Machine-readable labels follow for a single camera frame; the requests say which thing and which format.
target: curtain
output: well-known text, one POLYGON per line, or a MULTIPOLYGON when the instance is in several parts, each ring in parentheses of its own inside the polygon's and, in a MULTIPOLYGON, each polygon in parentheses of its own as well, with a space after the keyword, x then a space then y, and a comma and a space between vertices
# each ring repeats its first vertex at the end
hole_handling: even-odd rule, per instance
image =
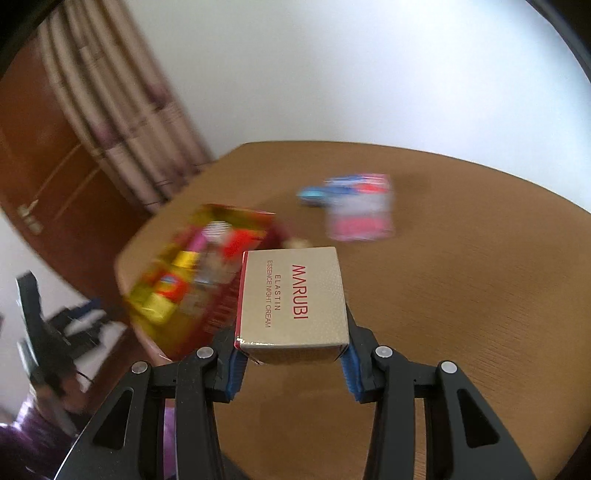
POLYGON ((37 33, 62 110, 130 202, 155 212, 210 161, 122 0, 66 0, 37 33))

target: brown tabletop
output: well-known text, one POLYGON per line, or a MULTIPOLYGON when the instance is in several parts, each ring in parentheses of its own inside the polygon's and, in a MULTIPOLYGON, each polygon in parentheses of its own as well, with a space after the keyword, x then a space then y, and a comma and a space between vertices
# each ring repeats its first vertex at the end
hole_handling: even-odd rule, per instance
MULTIPOLYGON (((441 155, 330 142, 247 144, 153 217, 116 263, 127 292, 202 203, 278 214, 314 246, 334 245, 357 323, 409 359, 455 360, 540 479, 554 478, 591 423, 591 215, 527 181, 441 155), (297 191, 330 176, 387 173, 396 234, 338 243, 297 191)), ((216 406, 222 449, 254 479, 359 479, 372 406, 338 363, 250 365, 216 406)), ((417 472, 424 424, 417 415, 417 472)))

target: beige box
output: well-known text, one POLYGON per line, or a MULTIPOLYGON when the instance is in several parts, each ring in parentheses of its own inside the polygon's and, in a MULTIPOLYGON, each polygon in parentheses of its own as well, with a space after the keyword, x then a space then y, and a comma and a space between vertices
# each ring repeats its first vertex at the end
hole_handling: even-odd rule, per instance
POLYGON ((334 361, 349 328, 334 247, 244 254, 236 347, 265 364, 334 361))

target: brown door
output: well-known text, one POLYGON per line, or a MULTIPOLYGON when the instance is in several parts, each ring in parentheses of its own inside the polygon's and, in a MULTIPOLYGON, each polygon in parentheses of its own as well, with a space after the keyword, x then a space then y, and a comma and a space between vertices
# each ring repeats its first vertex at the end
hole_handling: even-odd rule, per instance
POLYGON ((36 38, 0 80, 0 204, 22 237, 87 297, 119 304, 117 253, 148 219, 80 144, 36 38))

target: triangular cutout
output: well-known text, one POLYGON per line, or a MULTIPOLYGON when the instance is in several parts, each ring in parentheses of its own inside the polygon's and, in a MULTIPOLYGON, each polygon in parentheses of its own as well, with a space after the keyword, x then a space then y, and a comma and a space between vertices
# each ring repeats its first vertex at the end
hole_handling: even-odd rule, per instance
POLYGON ((476 405, 468 390, 458 390, 457 399, 462 412, 462 422, 466 434, 466 443, 470 448, 494 445, 499 441, 499 434, 491 426, 482 410, 476 405))
POLYGON ((96 432, 92 443, 107 447, 111 450, 121 450, 125 443, 125 430, 127 418, 131 408, 131 398, 134 396, 131 390, 125 390, 119 400, 107 415, 107 418, 96 432))

